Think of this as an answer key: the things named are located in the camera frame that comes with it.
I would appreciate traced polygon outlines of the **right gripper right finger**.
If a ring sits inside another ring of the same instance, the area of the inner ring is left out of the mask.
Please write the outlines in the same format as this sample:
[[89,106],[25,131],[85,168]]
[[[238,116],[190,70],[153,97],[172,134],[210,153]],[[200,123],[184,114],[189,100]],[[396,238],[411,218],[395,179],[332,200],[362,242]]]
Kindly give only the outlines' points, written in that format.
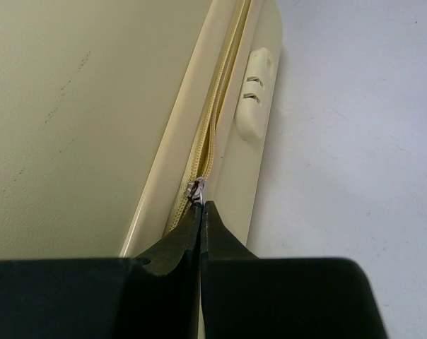
[[368,278],[347,258],[258,258],[201,217],[201,305],[207,338],[386,338]]

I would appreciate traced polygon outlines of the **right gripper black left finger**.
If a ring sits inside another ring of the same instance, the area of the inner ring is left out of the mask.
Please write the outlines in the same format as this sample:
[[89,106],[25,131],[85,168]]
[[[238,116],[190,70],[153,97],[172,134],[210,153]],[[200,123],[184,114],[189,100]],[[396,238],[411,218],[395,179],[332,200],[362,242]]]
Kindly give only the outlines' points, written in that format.
[[202,211],[134,258],[0,261],[0,338],[196,338]]

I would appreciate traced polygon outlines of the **yellow suitcase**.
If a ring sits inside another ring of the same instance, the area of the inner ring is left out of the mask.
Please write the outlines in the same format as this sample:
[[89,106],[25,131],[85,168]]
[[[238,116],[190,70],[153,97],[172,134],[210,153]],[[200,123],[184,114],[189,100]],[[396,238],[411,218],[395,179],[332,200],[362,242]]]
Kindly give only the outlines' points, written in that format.
[[0,261],[134,258],[213,202],[247,238],[275,1],[0,1]]

